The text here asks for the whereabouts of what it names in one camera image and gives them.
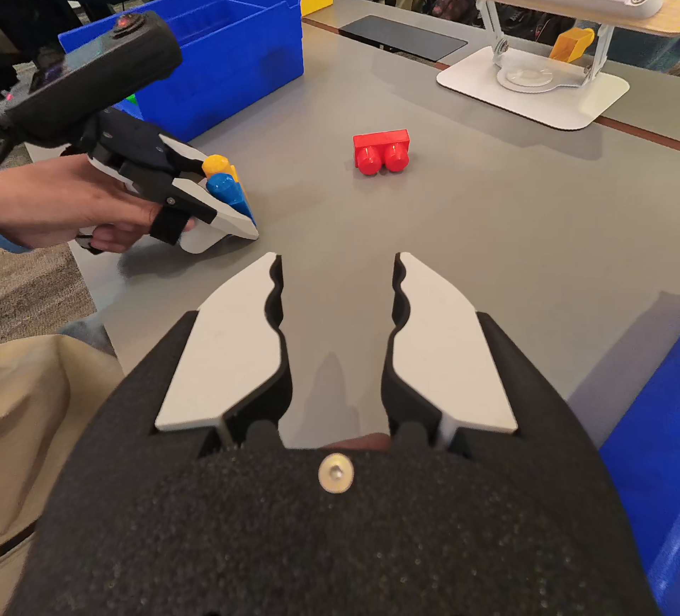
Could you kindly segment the yellow single-stud block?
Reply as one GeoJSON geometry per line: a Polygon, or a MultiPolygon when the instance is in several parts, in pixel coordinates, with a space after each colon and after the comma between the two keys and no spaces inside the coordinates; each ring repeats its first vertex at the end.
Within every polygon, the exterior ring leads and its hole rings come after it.
{"type": "Polygon", "coordinates": [[[240,183],[235,166],[225,156],[213,154],[206,157],[201,165],[201,169],[208,180],[215,175],[228,175],[233,178],[235,183],[240,183]]]}

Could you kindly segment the red two-stud block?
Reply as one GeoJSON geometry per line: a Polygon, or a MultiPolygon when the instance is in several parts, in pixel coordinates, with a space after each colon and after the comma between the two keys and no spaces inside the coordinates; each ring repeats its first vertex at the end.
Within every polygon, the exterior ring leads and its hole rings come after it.
{"type": "Polygon", "coordinates": [[[407,129],[353,136],[355,168],[373,176],[386,168],[398,173],[409,165],[410,137],[407,129]]]}

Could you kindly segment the person's left hand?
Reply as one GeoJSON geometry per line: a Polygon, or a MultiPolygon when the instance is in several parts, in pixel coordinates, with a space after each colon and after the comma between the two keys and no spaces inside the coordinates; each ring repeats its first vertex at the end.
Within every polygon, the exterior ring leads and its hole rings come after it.
{"type": "Polygon", "coordinates": [[[91,248],[121,254],[149,233],[161,210],[85,155],[1,171],[1,236],[21,248],[61,245],[93,228],[91,248]]]}

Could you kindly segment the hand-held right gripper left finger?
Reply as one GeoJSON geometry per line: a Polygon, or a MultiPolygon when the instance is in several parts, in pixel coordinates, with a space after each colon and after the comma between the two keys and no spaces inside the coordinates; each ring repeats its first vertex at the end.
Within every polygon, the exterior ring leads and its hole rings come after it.
{"type": "Polygon", "coordinates": [[[163,433],[214,428],[242,445],[249,428],[277,426],[293,398],[280,325],[282,257],[267,253],[224,282],[199,307],[155,420],[163,433]]]}

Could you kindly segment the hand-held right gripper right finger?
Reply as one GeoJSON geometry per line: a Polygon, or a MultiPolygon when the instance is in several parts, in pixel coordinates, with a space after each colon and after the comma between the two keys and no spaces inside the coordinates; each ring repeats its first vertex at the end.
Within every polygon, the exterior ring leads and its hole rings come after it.
{"type": "Polygon", "coordinates": [[[380,397],[393,441],[408,424],[419,425],[439,450],[464,428],[516,435],[517,419],[468,298],[409,252],[395,255],[392,288],[380,397]]]}

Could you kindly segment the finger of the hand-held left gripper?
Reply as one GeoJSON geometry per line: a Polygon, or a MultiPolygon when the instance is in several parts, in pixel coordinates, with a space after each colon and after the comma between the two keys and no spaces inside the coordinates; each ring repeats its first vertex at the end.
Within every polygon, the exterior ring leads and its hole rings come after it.
{"type": "Polygon", "coordinates": [[[208,179],[203,171],[206,154],[166,134],[158,134],[157,139],[157,164],[173,185],[178,186],[178,179],[184,179],[206,186],[208,179]]]}
{"type": "Polygon", "coordinates": [[[198,205],[197,209],[188,212],[194,219],[192,229],[182,231],[180,241],[220,241],[226,236],[235,236],[254,241],[259,232],[252,219],[216,199],[196,181],[187,178],[175,178],[172,181],[174,195],[182,192],[189,200],[198,205]]]}

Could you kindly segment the blue plastic bin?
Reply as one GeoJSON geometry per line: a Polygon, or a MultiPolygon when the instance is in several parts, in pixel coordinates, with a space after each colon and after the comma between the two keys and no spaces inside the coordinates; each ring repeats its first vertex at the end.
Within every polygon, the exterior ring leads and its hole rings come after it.
{"type": "Polygon", "coordinates": [[[679,614],[679,341],[599,449],[663,615],[679,614]]]}
{"type": "Polygon", "coordinates": [[[186,143],[304,72],[301,0],[155,0],[182,49],[172,75],[116,110],[186,143]]]}

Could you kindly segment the black flat panel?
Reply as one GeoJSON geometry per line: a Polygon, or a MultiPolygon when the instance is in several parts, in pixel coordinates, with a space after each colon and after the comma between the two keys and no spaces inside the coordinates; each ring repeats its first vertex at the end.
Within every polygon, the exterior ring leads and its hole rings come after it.
{"type": "Polygon", "coordinates": [[[340,27],[339,33],[371,46],[405,52],[431,62],[440,62],[468,44],[462,39],[374,15],[364,16],[340,27]]]}

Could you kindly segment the orange plastic piece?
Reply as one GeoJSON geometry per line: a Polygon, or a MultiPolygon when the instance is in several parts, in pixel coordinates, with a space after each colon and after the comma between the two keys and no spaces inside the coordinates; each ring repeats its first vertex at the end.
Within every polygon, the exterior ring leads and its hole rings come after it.
{"type": "Polygon", "coordinates": [[[592,28],[573,27],[559,34],[549,58],[571,64],[583,56],[595,38],[596,34],[592,28]]]}

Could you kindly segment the blue single-stud block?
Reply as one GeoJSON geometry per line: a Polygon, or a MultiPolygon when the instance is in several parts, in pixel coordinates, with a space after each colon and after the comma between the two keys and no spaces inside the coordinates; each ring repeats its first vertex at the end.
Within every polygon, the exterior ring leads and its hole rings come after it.
{"type": "Polygon", "coordinates": [[[212,175],[207,180],[206,189],[210,195],[229,205],[236,212],[250,218],[253,224],[256,223],[248,198],[236,172],[221,172],[212,175]]]}

